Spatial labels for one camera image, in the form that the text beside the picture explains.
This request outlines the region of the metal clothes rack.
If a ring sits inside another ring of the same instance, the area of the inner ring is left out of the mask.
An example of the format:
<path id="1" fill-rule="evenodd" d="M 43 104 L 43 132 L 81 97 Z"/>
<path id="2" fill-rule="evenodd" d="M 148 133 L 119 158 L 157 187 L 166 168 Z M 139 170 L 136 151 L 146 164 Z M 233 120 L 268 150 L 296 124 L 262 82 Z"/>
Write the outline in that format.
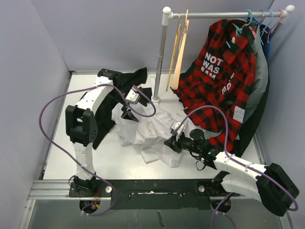
<path id="1" fill-rule="evenodd" d="M 254 16 L 255 18 L 279 18 L 279 23 L 275 26 L 275 31 L 278 30 L 286 21 L 287 18 L 295 11 L 294 5 L 288 5 L 285 9 L 279 11 L 272 11 L 271 9 L 262 11 L 236 11 L 236 12 L 194 12 L 194 13 L 174 13 L 169 6 L 165 6 L 162 9 L 162 32 L 160 39 L 160 47 L 158 53 L 158 62 L 155 76 L 151 77 L 151 89 L 152 89 L 152 103 L 156 106 L 160 103 L 160 87 L 161 87 L 161 75 L 164 59 L 164 51 L 166 45 L 166 37 L 168 26 L 171 20 L 182 19 L 222 19 L 222 18 L 248 18 Z"/>

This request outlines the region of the white shirt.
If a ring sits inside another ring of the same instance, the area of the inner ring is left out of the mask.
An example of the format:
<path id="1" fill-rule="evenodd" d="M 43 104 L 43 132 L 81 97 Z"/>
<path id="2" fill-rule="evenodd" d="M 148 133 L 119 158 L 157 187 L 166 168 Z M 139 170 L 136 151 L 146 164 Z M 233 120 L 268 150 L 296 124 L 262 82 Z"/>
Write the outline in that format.
<path id="1" fill-rule="evenodd" d="M 156 107 L 156 114 L 146 118 L 135 114 L 138 122 L 121 117 L 122 105 L 117 104 L 112 110 L 112 120 L 116 123 L 115 130 L 122 146 L 132 145 L 142 155 L 145 163 L 161 160 L 167 166 L 179 166 L 182 154 L 176 153 L 164 144 L 172 135 L 170 127 L 174 122 L 184 119 L 179 114 Z"/>

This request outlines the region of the beige plastic hanger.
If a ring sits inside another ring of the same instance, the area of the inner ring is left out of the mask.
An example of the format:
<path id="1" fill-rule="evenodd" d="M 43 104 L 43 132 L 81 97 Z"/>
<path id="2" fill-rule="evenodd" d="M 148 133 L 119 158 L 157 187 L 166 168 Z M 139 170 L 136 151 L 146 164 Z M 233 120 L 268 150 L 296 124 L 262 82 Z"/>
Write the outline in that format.
<path id="1" fill-rule="evenodd" d="M 177 90 L 179 85 L 179 79 L 180 79 L 180 73 L 182 68 L 182 61 L 183 61 L 183 54 L 186 44 L 186 38 L 187 38 L 187 32 L 189 27 L 189 20 L 188 20 L 188 14 L 189 10 L 187 9 L 185 14 L 185 22 L 183 26 L 183 33 L 182 33 L 182 39 L 181 39 L 181 46 L 179 49 L 178 57 L 177 57 L 177 63 L 173 75 L 173 81 L 172 81 L 172 89 Z"/>

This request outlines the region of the red black plaid shirt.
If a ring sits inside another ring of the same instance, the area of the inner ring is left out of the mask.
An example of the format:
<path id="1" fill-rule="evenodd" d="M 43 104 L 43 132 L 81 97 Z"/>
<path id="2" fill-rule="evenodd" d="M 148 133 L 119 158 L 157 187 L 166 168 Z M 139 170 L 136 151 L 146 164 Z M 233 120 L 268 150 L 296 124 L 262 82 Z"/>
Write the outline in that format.
<path id="1" fill-rule="evenodd" d="M 233 20 L 242 27 L 244 21 Z M 210 144 L 230 152 L 255 80 L 255 58 L 247 37 L 235 39 L 230 49 L 226 46 L 228 21 L 222 19 L 209 27 L 197 59 L 180 75 L 173 92 L 195 126 L 217 134 L 208 139 Z"/>

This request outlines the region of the grey garment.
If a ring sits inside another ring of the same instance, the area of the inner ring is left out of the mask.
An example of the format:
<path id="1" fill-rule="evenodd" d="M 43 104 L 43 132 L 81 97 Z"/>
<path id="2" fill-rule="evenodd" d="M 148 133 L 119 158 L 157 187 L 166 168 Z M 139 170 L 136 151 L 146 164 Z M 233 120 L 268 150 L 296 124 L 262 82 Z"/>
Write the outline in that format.
<path id="1" fill-rule="evenodd" d="M 243 124 L 258 107 L 268 83 L 268 66 L 261 43 L 260 26 L 257 22 L 252 22 L 249 29 L 253 34 L 251 48 L 255 58 L 255 80 L 251 86 L 251 93 L 246 104 Z"/>

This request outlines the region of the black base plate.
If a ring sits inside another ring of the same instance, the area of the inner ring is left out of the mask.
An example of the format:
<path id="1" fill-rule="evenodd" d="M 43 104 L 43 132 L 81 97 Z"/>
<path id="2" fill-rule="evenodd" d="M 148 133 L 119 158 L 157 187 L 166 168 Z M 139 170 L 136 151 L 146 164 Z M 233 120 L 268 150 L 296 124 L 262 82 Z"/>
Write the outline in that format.
<path id="1" fill-rule="evenodd" d="M 80 206 L 110 200 L 112 210 L 168 210 L 216 207 L 228 193 L 212 179 L 113 179 L 108 184 L 95 180 L 91 190 L 70 184 L 69 197 L 79 198 Z"/>

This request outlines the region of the blue garment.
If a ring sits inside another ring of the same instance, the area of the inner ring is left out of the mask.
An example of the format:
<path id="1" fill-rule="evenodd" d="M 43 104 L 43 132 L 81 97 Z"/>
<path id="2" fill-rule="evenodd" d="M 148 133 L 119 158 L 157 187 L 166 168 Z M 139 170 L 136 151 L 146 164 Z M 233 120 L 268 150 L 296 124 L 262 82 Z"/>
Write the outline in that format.
<path id="1" fill-rule="evenodd" d="M 270 28 L 259 22 L 256 18 L 252 19 L 252 25 L 255 25 L 255 27 L 259 25 L 262 49 L 265 58 L 268 60 L 270 54 L 270 48 L 271 48 L 271 40 L 272 40 L 272 35 L 270 34 Z"/>

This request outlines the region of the black hanging garment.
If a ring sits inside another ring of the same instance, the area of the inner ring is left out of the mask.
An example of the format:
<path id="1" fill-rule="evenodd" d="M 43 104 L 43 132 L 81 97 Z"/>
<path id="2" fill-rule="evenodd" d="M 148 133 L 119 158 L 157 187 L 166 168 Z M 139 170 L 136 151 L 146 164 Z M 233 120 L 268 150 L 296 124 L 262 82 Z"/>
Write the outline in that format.
<path id="1" fill-rule="evenodd" d="M 254 134 L 256 133 L 260 121 L 262 119 L 268 93 L 269 93 L 269 86 L 270 86 L 270 77 L 268 76 L 268 83 L 266 90 L 262 96 L 261 101 L 259 102 L 258 107 L 255 109 L 253 114 L 249 117 L 249 119 L 242 124 L 242 127 L 239 130 L 239 139 L 234 141 L 234 147 L 232 152 L 235 153 L 237 156 L 242 156 L 245 152 L 246 148 L 249 146 Z"/>

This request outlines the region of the yellow plastic hanger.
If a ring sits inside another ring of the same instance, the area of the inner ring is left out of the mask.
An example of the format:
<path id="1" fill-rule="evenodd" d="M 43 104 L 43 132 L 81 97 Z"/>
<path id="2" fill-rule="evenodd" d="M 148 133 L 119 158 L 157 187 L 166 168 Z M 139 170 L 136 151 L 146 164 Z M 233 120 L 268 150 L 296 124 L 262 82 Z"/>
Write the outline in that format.
<path id="1" fill-rule="evenodd" d="M 168 73 L 168 78 L 167 78 L 167 83 L 166 83 L 166 89 L 165 89 L 166 92 L 169 89 L 169 84 L 170 84 L 171 75 L 172 75 L 172 71 L 173 71 L 173 63 L 174 63 L 175 55 L 176 55 L 176 51 L 177 51 L 178 39 L 180 37 L 180 31 L 181 31 L 181 23 L 180 23 L 180 16 L 178 16 L 177 31 L 176 31 L 176 35 L 175 35 L 171 63 L 170 63 L 170 68 L 169 68 L 169 73 Z"/>

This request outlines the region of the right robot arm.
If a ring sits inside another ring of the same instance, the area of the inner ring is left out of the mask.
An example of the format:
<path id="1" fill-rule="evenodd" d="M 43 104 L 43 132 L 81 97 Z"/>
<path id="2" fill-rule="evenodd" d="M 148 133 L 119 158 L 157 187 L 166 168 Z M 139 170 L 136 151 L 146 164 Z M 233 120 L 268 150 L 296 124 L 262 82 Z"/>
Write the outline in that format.
<path id="1" fill-rule="evenodd" d="M 172 135 L 164 145 L 176 153 L 182 150 L 196 156 L 207 167 L 221 171 L 212 189 L 215 194 L 236 193 L 253 198 L 271 213 L 284 216 L 300 191 L 278 164 L 256 164 L 211 146 L 203 131 L 194 129 L 190 137 L 183 132 Z"/>

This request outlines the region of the pink hanger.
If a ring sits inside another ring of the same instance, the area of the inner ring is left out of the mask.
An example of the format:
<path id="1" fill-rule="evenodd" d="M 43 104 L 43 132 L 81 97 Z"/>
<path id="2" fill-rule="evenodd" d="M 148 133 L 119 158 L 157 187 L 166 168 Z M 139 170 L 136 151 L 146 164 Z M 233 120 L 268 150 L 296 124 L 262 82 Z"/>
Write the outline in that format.
<path id="1" fill-rule="evenodd" d="M 280 12 L 279 19 L 278 19 L 277 22 L 270 28 L 269 32 L 267 32 L 267 44 L 270 43 L 272 32 L 274 31 L 274 29 L 276 28 L 276 26 L 279 24 L 279 22 L 281 21 L 281 19 L 282 19 L 283 16 L 284 16 L 284 10 L 283 10 L 283 9 L 280 9 L 279 12 Z"/>

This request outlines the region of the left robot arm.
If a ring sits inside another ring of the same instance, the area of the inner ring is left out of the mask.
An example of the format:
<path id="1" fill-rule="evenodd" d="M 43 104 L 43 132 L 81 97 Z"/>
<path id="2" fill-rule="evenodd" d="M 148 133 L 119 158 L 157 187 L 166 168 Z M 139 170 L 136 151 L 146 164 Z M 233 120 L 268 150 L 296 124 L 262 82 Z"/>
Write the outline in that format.
<path id="1" fill-rule="evenodd" d="M 132 89 L 134 85 L 139 86 L 146 80 L 147 68 L 133 73 L 103 68 L 97 73 L 93 88 L 76 105 L 66 107 L 66 134 L 80 163 L 73 178 L 75 190 L 86 196 L 92 196 L 97 191 L 92 151 L 115 125 L 112 110 L 117 104 L 122 104 L 122 119 L 138 122 L 127 105 L 140 103 L 147 106 L 145 98 Z"/>

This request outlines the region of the teal hanger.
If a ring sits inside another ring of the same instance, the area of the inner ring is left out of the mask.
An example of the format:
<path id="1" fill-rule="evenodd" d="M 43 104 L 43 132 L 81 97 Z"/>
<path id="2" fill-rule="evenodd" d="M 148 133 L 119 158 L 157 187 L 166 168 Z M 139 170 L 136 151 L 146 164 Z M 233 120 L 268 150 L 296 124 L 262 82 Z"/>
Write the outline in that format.
<path id="1" fill-rule="evenodd" d="M 235 39 L 241 38 L 242 36 L 247 37 L 249 44 L 252 46 L 254 44 L 255 35 L 253 35 L 253 31 L 251 23 L 253 20 L 253 13 L 251 10 L 246 10 L 249 14 L 249 18 L 244 21 L 242 27 L 240 24 L 234 23 L 234 20 L 228 21 L 228 24 L 225 28 L 225 38 L 226 38 L 226 46 L 230 49 L 233 44 L 235 44 Z"/>

